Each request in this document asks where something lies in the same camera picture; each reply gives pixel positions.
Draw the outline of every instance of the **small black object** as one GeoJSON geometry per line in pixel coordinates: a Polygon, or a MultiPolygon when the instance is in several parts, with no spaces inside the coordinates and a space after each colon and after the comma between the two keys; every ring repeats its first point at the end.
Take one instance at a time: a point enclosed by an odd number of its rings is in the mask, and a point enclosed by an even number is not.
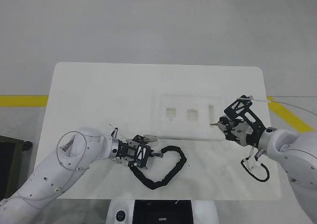
{"type": "Polygon", "coordinates": [[[135,166],[130,167],[130,170],[134,173],[137,179],[139,179],[139,181],[141,181],[143,185],[150,188],[151,190],[155,190],[162,186],[166,186],[170,182],[170,180],[172,180],[172,178],[182,169],[182,167],[187,162],[187,158],[185,157],[185,154],[182,152],[180,147],[167,146],[161,149],[162,154],[166,153],[167,151],[178,152],[181,156],[181,159],[176,163],[176,166],[161,181],[153,182],[152,180],[145,177],[144,174],[137,167],[135,166]]]}
{"type": "Polygon", "coordinates": [[[125,213],[124,211],[121,210],[121,211],[118,211],[118,212],[116,213],[116,220],[117,220],[118,222],[124,221],[125,218],[126,218],[126,213],[125,213]]]}
{"type": "Polygon", "coordinates": [[[22,151],[28,151],[31,148],[33,148],[33,143],[29,142],[29,141],[26,141],[26,142],[23,143],[22,151]]]}
{"type": "Polygon", "coordinates": [[[267,173],[267,177],[265,179],[258,179],[256,176],[254,176],[251,172],[249,172],[249,170],[247,169],[247,167],[244,165],[244,160],[241,160],[241,165],[243,166],[243,168],[245,169],[245,171],[247,171],[247,173],[252,177],[254,178],[256,181],[259,181],[259,182],[267,182],[269,180],[269,178],[271,177],[270,174],[269,174],[269,170],[268,168],[265,166],[265,164],[261,163],[260,166],[263,167],[267,173]]]}

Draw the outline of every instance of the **rectangular slot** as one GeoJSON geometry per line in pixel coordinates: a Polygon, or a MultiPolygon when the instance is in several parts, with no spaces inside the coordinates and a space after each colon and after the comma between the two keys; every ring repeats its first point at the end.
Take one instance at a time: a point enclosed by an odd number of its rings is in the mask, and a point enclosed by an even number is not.
{"type": "Polygon", "coordinates": [[[217,122],[215,120],[215,110],[214,110],[212,105],[208,106],[208,118],[209,118],[209,124],[208,124],[209,127],[214,128],[215,126],[210,125],[210,124],[214,124],[217,122]]]}
{"type": "Polygon", "coordinates": [[[193,109],[187,110],[187,120],[198,121],[198,111],[193,109]]]}
{"type": "Polygon", "coordinates": [[[255,119],[252,117],[252,115],[250,115],[249,113],[245,113],[244,114],[247,118],[248,118],[248,120],[250,120],[252,123],[254,123],[255,122],[255,119]]]}
{"type": "Polygon", "coordinates": [[[166,117],[172,121],[176,117],[176,108],[166,108],[166,117]]]}

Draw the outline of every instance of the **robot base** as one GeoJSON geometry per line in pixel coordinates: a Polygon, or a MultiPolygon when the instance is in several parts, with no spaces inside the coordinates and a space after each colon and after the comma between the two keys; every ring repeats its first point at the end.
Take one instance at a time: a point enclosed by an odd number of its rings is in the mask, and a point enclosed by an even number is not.
{"type": "Polygon", "coordinates": [[[111,200],[106,224],[218,224],[212,200],[111,200]]]}

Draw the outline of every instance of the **gray floor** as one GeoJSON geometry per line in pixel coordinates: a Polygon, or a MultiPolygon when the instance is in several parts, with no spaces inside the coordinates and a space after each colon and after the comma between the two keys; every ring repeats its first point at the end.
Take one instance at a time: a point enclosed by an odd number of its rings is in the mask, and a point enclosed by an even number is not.
{"type": "MultiPolygon", "coordinates": [[[[317,1],[0,1],[0,95],[47,95],[62,61],[257,66],[267,95],[317,96],[317,1]]],[[[277,99],[317,113],[317,97],[277,99]]],[[[317,118],[292,111],[317,130],[317,118]]],[[[44,113],[0,108],[0,134],[34,142],[23,170],[33,168],[44,113]]],[[[279,177],[278,201],[217,202],[221,223],[311,223],[279,177]]],[[[33,223],[104,223],[107,207],[57,200],[33,223]]]]}

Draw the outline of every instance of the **black cable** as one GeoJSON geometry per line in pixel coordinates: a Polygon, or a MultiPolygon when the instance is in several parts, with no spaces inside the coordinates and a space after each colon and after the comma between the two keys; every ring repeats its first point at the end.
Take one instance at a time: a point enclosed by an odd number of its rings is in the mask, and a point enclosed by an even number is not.
{"type": "Polygon", "coordinates": [[[247,169],[247,167],[244,165],[244,160],[248,160],[248,159],[249,159],[249,158],[247,157],[247,158],[241,160],[241,165],[243,166],[243,168],[245,169],[245,171],[247,171],[247,173],[248,173],[252,178],[254,178],[255,180],[257,180],[257,181],[259,181],[259,182],[262,182],[262,183],[263,183],[263,182],[267,182],[267,181],[269,180],[269,178],[270,178],[270,174],[269,174],[269,170],[268,170],[268,168],[265,166],[265,164],[260,163],[260,166],[265,169],[265,171],[266,171],[266,173],[267,173],[267,177],[266,177],[264,180],[258,179],[258,178],[257,178],[256,176],[254,176],[251,172],[249,172],[249,170],[247,169]]]}
{"type": "Polygon", "coordinates": [[[170,180],[182,169],[182,167],[187,162],[187,158],[185,157],[185,154],[182,152],[180,147],[177,146],[167,146],[163,149],[161,149],[161,153],[165,154],[167,151],[174,151],[178,152],[180,154],[181,159],[176,163],[176,166],[161,180],[157,182],[153,182],[152,180],[148,179],[144,176],[144,174],[135,166],[130,167],[130,170],[136,178],[141,181],[143,185],[150,188],[151,190],[155,190],[157,188],[160,188],[162,186],[166,186],[170,180]]]}

